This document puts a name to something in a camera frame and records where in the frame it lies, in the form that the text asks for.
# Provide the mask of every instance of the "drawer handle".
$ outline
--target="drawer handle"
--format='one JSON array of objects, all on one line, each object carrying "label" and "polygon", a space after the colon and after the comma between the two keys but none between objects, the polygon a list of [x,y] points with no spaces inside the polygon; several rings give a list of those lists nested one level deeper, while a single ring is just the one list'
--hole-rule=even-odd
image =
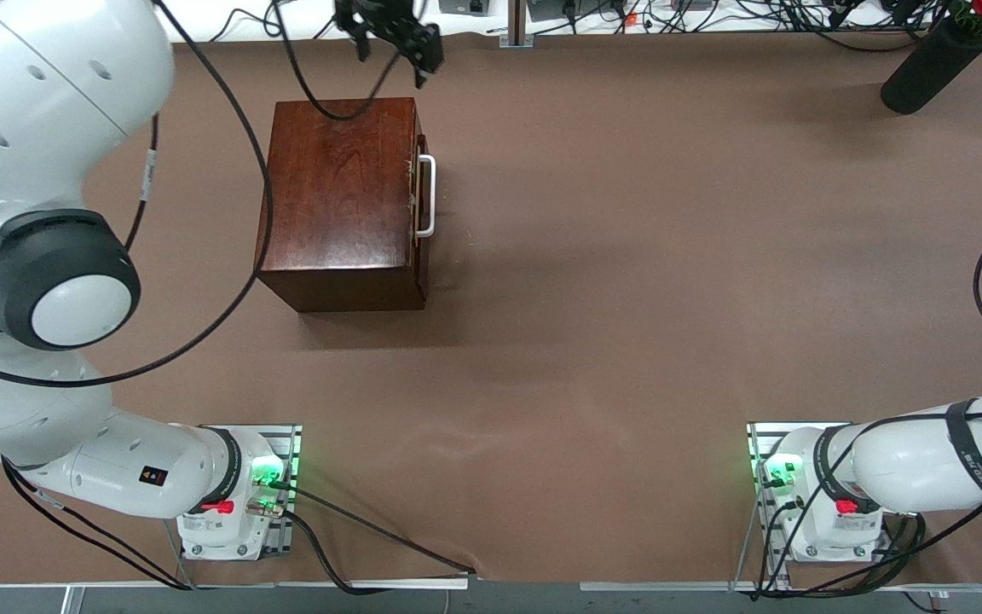
[{"label": "drawer handle", "polygon": [[424,240],[434,234],[434,201],[437,199],[437,160],[429,154],[420,154],[419,162],[430,164],[430,224],[424,230],[416,230],[416,236]]}]

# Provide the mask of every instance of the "white round joint cap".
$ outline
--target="white round joint cap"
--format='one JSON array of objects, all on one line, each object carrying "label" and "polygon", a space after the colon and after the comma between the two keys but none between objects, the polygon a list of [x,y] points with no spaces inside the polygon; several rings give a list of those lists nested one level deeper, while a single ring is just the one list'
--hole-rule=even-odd
[{"label": "white round joint cap", "polygon": [[51,288],[32,310],[32,331],[51,345],[72,347],[102,339],[131,311],[131,291],[106,275],[83,275]]}]

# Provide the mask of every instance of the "brown table surface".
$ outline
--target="brown table surface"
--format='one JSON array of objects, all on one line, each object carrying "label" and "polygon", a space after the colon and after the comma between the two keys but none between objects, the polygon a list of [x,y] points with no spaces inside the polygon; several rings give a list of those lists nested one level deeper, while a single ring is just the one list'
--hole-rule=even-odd
[{"label": "brown table surface", "polygon": [[[903,55],[810,35],[492,45],[449,39],[416,94],[441,164],[426,311],[301,317],[260,285],[194,352],[115,385],[119,407],[305,424],[304,485],[483,578],[716,582],[752,500],[748,420],[870,420],[982,393],[982,57],[896,117],[876,92]],[[325,98],[365,94],[387,57],[297,49]],[[274,102],[301,96],[281,47],[208,51],[266,147]],[[86,351],[106,374],[199,331],[252,260],[262,184],[246,138],[186,50],[176,67],[134,248],[142,306]],[[384,94],[412,92],[401,65]],[[142,132],[87,182],[120,232]],[[303,511],[345,576],[449,572]],[[92,513],[172,567],[159,522]],[[323,578],[301,536],[285,559],[192,568]],[[136,579],[0,475],[0,582]],[[982,582],[982,518],[912,579]]]}]

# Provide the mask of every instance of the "wooden box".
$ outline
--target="wooden box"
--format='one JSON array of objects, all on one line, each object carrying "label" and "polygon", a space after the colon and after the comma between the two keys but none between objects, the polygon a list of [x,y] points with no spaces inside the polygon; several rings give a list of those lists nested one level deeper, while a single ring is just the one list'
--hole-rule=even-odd
[{"label": "wooden box", "polygon": [[[349,115],[362,101],[323,101]],[[413,98],[332,121],[275,105],[268,156],[275,217],[260,280],[296,311],[422,310],[433,159]],[[261,212],[257,255],[263,238]]]}]

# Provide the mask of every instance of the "red button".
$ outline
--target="red button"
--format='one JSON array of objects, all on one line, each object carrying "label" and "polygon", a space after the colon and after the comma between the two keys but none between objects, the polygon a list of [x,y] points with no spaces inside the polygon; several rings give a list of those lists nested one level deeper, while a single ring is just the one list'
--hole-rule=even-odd
[{"label": "red button", "polygon": [[216,504],[203,504],[200,507],[203,509],[213,509],[218,513],[234,513],[233,501],[219,501]]},{"label": "red button", "polygon": [[835,511],[838,513],[856,513],[858,512],[858,504],[851,499],[840,499],[840,501],[835,502]]}]

